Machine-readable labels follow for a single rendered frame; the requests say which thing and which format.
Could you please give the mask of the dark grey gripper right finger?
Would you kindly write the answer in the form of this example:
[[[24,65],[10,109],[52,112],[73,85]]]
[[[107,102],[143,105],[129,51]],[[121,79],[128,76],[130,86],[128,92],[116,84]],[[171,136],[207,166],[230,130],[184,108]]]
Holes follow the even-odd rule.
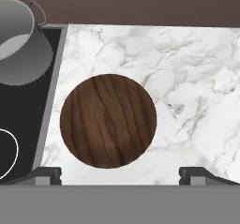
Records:
[[[181,167],[179,176],[180,186],[239,186],[239,183],[215,176],[204,167]]]

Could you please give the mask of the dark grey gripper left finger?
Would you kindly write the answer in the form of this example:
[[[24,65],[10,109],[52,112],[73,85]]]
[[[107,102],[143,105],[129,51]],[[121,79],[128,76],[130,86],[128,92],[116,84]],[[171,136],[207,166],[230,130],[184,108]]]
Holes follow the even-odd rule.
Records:
[[[38,167],[24,177],[6,182],[7,186],[61,186],[60,167]]]

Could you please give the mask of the round brown wooden board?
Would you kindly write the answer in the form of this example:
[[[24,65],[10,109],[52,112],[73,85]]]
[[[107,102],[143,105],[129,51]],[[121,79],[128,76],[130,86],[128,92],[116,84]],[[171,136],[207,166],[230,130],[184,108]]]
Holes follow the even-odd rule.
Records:
[[[67,96],[60,130],[69,152],[81,162],[115,169],[138,159],[151,144],[157,112],[145,89],[116,74],[92,77]]]

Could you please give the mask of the black hob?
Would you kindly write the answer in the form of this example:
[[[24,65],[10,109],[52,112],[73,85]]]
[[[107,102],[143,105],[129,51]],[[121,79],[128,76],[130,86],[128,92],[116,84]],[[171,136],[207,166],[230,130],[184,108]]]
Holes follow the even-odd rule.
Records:
[[[21,182],[41,166],[68,27],[47,24],[53,59],[46,73],[24,86],[0,84],[0,185]]]

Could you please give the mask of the grey metal pot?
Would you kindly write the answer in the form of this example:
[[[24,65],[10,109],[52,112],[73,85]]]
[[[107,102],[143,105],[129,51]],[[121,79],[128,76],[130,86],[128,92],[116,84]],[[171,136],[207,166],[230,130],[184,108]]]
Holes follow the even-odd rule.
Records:
[[[47,22],[34,0],[0,0],[0,83],[25,85],[45,74],[53,59],[42,31]]]

